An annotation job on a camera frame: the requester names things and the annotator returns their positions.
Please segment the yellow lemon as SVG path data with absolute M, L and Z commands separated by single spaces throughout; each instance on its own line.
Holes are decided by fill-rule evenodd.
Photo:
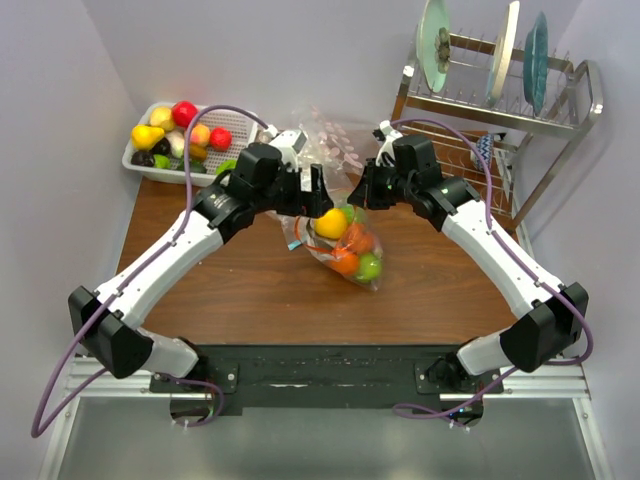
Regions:
M 313 222 L 314 232 L 330 240 L 339 240 L 349 226 L 347 216 L 341 209 L 330 209 Z

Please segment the clear bag orange zipper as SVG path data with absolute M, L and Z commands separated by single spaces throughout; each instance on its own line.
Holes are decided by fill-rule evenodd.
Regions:
M 334 202 L 333 208 L 341 209 L 343 206 L 349 204 L 347 202 L 348 194 L 349 194 L 349 191 L 345 188 L 330 191 L 331 198 Z M 379 288 L 381 279 L 382 279 L 383 267 L 384 267 L 384 252 L 383 252 L 383 248 L 382 248 L 382 244 L 379 239 L 379 236 L 374 231 L 370 219 L 368 218 L 368 221 L 365 225 L 370 229 L 371 233 L 375 236 L 375 247 L 371 252 L 381 258 L 382 272 L 376 280 L 373 280 L 368 283 L 363 283 L 356 280 L 355 275 L 349 276 L 349 277 L 343 276 L 338 272 L 334 271 L 329 266 L 329 262 L 333 260 L 339 253 L 350 251 L 350 250 L 348 250 L 344 244 L 345 233 L 342 235 L 342 237 L 339 240 L 330 240 L 330 239 L 321 237 L 320 235 L 317 235 L 314 232 L 314 228 L 313 228 L 313 222 L 316 219 L 307 218 L 307 217 L 296 218 L 295 234 L 297 239 L 301 241 L 301 247 L 303 247 L 307 252 L 309 252 L 321 264 L 323 264 L 325 267 L 329 268 L 336 274 L 340 275 L 345 280 L 348 280 L 370 291 L 376 291 Z

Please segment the orange toy pumpkin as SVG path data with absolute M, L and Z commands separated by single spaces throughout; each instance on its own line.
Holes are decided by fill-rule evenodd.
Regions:
M 356 255 L 364 255 L 374 249 L 375 236 L 365 224 L 353 223 L 345 232 L 344 244 Z

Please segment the small orange tangerine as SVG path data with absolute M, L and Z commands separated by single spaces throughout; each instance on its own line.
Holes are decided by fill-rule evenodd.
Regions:
M 349 277 L 355 275 L 359 270 L 359 256 L 350 252 L 339 253 L 329 262 L 329 266 L 339 274 Z

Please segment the green apple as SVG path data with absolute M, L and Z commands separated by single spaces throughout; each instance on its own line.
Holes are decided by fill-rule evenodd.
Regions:
M 376 254 L 369 252 L 359 257 L 359 267 L 355 279 L 368 283 L 376 280 L 382 272 L 382 260 Z

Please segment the green toy pepper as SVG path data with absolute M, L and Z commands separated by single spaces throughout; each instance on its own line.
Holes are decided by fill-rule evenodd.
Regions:
M 235 169 L 237 164 L 236 159 L 228 159 L 222 162 L 215 170 L 215 175 L 221 175 L 224 172 L 232 171 Z

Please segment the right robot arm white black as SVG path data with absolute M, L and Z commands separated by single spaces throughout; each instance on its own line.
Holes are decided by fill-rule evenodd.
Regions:
M 493 282 L 516 321 L 461 346 L 445 369 L 448 386 L 469 392 L 490 370 L 532 373 L 581 337 L 588 294 L 537 264 L 495 221 L 480 194 L 462 177 L 446 177 L 432 142 L 422 135 L 387 134 L 367 161 L 350 203 L 387 210 L 405 203 L 456 243 Z

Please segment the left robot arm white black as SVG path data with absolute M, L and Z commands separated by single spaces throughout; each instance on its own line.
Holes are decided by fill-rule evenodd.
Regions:
M 321 165 L 303 183 L 291 147 L 252 143 L 236 166 L 188 201 L 171 228 L 135 262 L 95 291 L 80 286 L 68 299 L 79 343 L 115 378 L 148 370 L 171 376 L 185 392 L 200 390 L 207 368 L 180 338 L 154 334 L 143 323 L 156 303 L 192 267 L 219 250 L 266 211 L 318 218 L 332 208 Z

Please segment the clear bag blue zipper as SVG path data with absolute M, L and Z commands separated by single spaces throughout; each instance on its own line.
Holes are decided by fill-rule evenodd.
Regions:
M 279 223 L 287 249 L 293 251 L 299 248 L 301 241 L 297 239 L 295 234 L 296 217 L 281 215 L 275 211 L 270 212 L 269 215 Z

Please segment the clear bag pink dots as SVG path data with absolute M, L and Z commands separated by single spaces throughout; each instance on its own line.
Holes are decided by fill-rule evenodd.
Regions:
M 307 136 L 306 149 L 332 167 L 347 174 L 360 175 L 366 160 L 374 158 L 380 142 L 374 136 L 377 125 L 342 114 L 326 114 L 310 104 L 291 113 L 294 126 Z

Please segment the blue zigzag bowl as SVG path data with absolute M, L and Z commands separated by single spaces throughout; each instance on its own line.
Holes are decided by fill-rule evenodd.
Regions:
M 471 153 L 471 160 L 478 171 L 483 171 L 484 167 L 491 169 L 494 141 L 495 135 L 492 133 L 482 135 L 476 141 L 476 152 Z

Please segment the red strawberry toy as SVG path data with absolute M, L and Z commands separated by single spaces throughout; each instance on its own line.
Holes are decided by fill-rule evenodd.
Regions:
M 232 144 L 233 135 L 224 127 L 215 127 L 209 136 L 209 145 L 218 152 L 226 152 Z

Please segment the brown kiwi potato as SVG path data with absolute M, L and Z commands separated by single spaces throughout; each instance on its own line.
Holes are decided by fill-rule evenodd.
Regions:
M 207 159 L 208 153 L 204 147 L 196 144 L 190 144 L 189 155 L 194 161 L 204 162 Z

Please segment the peach toy fruit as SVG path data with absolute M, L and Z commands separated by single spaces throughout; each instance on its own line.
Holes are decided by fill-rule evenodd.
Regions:
M 197 123 L 190 134 L 190 143 L 205 148 L 209 144 L 210 129 L 208 126 Z

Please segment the white garlic toy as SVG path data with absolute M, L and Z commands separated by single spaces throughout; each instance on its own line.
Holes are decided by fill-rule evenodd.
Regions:
M 182 158 L 184 156 L 185 139 L 182 132 L 178 130 L 169 131 L 165 138 L 170 145 L 170 152 L 174 158 Z

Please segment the steel dish rack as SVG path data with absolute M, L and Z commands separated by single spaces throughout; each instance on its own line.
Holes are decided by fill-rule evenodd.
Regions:
M 462 34 L 452 35 L 451 42 L 450 68 L 439 92 L 429 88 L 418 48 L 410 46 L 391 117 L 402 122 L 401 130 L 431 137 L 444 174 L 466 178 L 479 192 L 485 192 L 487 184 L 466 143 L 424 119 L 433 116 L 451 122 L 472 143 L 492 135 L 489 204 L 502 225 L 514 232 L 601 117 L 605 106 L 601 68 L 593 60 L 575 63 L 567 56 L 551 55 L 545 103 L 540 113 L 534 113 L 524 96 L 525 50 L 515 45 L 499 100 L 489 106 L 485 87 L 495 43 Z M 516 172 L 545 140 L 563 147 L 532 192 L 521 194 Z

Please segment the red apple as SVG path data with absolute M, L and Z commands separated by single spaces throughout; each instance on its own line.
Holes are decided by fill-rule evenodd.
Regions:
M 189 126 L 198 112 L 199 109 L 186 100 L 179 101 L 171 107 L 171 115 L 175 125 L 183 129 Z

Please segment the light green floral plate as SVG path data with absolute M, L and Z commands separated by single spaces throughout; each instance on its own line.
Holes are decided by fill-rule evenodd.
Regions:
M 440 92 L 445 84 L 451 56 L 450 18 L 446 3 L 425 3 L 416 33 L 416 55 L 428 88 Z

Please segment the white plastic fruit basket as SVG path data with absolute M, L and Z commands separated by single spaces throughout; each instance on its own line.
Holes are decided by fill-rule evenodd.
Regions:
M 191 183 L 209 185 L 256 140 L 259 123 L 252 112 L 222 108 L 201 115 L 188 133 L 189 122 L 202 109 L 189 101 L 151 105 L 130 132 L 122 165 L 151 180 L 183 184 L 188 154 Z

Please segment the cream blue rimmed plate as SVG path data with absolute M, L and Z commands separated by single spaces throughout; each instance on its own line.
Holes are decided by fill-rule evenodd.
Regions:
M 515 45 L 519 12 L 519 1 L 512 1 L 508 4 L 500 33 L 495 42 L 485 98 L 485 105 L 489 108 L 495 107 L 502 95 Z

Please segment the pale yellow apple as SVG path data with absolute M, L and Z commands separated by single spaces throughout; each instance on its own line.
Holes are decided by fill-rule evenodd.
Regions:
M 149 115 L 149 125 L 170 132 L 176 128 L 172 109 L 166 106 L 154 107 Z

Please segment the dark purple fruit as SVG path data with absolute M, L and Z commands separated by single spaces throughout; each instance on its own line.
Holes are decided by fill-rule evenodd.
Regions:
M 138 150 L 131 156 L 130 163 L 134 166 L 153 168 L 155 166 L 154 154 L 150 151 Z

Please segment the yellow pear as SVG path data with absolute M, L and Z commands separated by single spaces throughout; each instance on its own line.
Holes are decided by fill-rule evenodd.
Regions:
M 136 150 L 149 151 L 165 136 L 161 127 L 138 124 L 130 133 L 130 139 Z

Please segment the teal plate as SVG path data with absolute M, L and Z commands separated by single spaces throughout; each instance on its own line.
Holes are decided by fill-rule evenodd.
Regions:
M 534 116 L 540 115 L 545 103 L 548 47 L 547 18 L 540 12 L 525 40 L 522 71 L 525 101 L 532 107 Z

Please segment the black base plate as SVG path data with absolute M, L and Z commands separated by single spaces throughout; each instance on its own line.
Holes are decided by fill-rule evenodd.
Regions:
M 248 408 L 376 409 L 397 404 L 412 413 L 444 411 L 470 424 L 482 401 L 508 391 L 504 370 L 474 376 L 454 369 L 452 345 L 202 345 L 198 380 L 179 385 L 138 371 L 144 392 L 167 395 L 173 416 L 198 417 L 221 406 L 226 415 Z

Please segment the aluminium rail frame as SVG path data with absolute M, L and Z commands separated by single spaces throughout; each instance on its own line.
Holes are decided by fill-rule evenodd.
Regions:
M 134 375 L 74 361 L 80 394 L 57 420 L 44 479 L 609 479 L 583 371 L 509 373 L 508 391 L 474 394 L 480 419 L 444 411 L 248 408 L 193 428 Z

